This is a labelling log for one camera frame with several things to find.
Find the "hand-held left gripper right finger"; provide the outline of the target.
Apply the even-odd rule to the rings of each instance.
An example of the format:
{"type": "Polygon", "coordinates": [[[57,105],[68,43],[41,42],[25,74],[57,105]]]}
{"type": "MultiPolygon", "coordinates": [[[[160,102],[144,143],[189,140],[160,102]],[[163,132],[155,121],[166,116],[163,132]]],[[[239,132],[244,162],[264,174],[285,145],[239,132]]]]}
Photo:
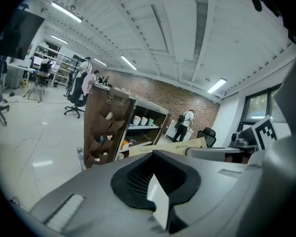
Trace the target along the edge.
{"type": "Polygon", "coordinates": [[[156,179],[168,198],[165,229],[174,234],[187,227],[187,223],[175,212],[175,206],[190,201],[200,187],[201,177],[193,167],[160,151],[154,151],[152,155],[156,164],[154,167],[156,179]]]}

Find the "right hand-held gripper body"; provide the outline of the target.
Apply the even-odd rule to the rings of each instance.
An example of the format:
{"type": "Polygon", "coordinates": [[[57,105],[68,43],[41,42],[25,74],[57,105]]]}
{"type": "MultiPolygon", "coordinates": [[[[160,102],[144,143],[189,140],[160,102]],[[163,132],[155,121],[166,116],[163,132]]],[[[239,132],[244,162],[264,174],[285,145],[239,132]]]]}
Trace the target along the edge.
{"type": "Polygon", "coordinates": [[[268,149],[276,140],[277,133],[270,115],[267,115],[251,127],[233,133],[229,147],[253,154],[268,149]]]}

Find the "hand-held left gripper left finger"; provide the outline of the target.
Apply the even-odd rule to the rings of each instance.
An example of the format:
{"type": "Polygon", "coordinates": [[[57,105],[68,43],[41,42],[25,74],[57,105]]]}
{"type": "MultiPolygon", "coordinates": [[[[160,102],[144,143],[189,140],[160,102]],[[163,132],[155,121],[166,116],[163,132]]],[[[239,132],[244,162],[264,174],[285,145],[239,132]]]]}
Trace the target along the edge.
{"type": "Polygon", "coordinates": [[[153,177],[152,153],[119,169],[111,178],[113,193],[128,207],[155,210],[155,203],[147,199],[148,186],[153,177]]]}

